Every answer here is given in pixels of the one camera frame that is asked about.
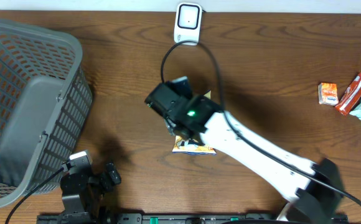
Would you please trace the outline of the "orange small box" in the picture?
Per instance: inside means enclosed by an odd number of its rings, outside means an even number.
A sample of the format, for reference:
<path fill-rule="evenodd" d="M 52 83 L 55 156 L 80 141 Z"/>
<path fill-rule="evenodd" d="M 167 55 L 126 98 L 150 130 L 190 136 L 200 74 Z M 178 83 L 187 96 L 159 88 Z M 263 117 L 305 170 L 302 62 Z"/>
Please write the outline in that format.
<path fill-rule="evenodd" d="M 335 83 L 320 83 L 318 85 L 318 99 L 320 105 L 337 105 L 339 103 L 337 85 Z"/>

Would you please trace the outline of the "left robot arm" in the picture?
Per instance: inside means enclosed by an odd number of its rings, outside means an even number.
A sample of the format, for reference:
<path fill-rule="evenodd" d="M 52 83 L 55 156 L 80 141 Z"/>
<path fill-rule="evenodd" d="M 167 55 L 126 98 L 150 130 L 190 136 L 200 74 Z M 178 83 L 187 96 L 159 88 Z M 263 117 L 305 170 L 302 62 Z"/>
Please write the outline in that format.
<path fill-rule="evenodd" d="M 117 223 L 116 215 L 101 205 L 104 194 L 121 183 L 116 166 L 109 162 L 105 170 L 94 174 L 91 165 L 68 162 L 67 173 L 60 181 L 64 211 L 62 223 Z"/>

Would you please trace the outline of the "red candy bar wrapper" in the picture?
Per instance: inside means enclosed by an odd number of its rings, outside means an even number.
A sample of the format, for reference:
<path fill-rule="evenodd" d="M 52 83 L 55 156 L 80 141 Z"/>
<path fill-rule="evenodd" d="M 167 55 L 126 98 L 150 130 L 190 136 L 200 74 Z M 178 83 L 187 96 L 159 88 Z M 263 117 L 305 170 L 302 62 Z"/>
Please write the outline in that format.
<path fill-rule="evenodd" d="M 345 90 L 336 110 L 347 116 L 361 97 L 361 73 L 359 73 Z"/>

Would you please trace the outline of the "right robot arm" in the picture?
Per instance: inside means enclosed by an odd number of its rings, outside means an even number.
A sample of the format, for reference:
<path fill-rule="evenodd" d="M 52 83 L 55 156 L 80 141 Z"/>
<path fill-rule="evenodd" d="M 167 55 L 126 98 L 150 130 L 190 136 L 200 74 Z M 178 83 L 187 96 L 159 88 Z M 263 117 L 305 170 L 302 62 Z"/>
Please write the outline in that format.
<path fill-rule="evenodd" d="M 158 84 L 145 103 L 164 118 L 169 132 L 222 151 L 264 178 L 287 200 L 277 219 L 332 223 L 344 186 L 338 167 L 325 158 L 316 164 L 257 135 L 220 105 L 192 93 L 187 77 Z"/>

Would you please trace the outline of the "yellow snack bag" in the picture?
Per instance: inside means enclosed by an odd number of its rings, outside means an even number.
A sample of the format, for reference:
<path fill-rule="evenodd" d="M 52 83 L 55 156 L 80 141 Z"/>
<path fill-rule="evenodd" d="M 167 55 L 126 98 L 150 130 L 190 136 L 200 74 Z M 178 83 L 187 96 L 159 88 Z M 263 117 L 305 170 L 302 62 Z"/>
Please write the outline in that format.
<path fill-rule="evenodd" d="M 216 155 L 215 149 L 208 145 L 201 145 L 194 139 L 183 139 L 176 136 L 173 153 L 183 153 L 189 155 Z"/>

